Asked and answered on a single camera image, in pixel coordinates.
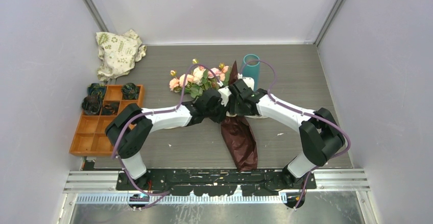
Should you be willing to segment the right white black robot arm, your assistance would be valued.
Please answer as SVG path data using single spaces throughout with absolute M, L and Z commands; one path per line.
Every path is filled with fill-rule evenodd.
M 252 90 L 251 78 L 236 80 L 220 88 L 223 105 L 237 105 L 236 115 L 264 116 L 298 132 L 302 151 L 283 168 L 284 184 L 291 189 L 303 182 L 312 170 L 324 166 L 348 144 L 329 110 L 304 109 L 273 96 L 264 89 Z

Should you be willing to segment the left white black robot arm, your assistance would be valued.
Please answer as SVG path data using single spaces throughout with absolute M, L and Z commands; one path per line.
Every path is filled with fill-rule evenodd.
M 128 172 L 130 185 L 142 190 L 149 183 L 140 150 L 150 133 L 193 126 L 206 118 L 219 123 L 226 117 L 230 95 L 229 88 L 224 87 L 206 90 L 195 100 L 182 102 L 178 107 L 145 109 L 137 104 L 128 105 L 105 128 L 105 135 L 113 146 L 114 155 Z

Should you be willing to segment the pink flower bouquet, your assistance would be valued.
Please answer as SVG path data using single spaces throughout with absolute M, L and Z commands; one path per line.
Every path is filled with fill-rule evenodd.
M 218 67 L 207 69 L 204 66 L 195 66 L 190 74 L 177 75 L 171 70 L 173 77 L 169 82 L 169 89 L 179 93 L 185 87 L 184 94 L 190 94 L 192 98 L 200 96 L 205 90 L 216 89 L 228 84 L 231 67 L 220 63 Z

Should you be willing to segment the dark red wrapping paper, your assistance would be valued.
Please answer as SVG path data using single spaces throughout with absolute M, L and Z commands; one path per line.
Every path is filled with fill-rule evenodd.
M 244 116 L 227 115 L 221 122 L 221 135 L 238 171 L 257 169 L 256 140 Z

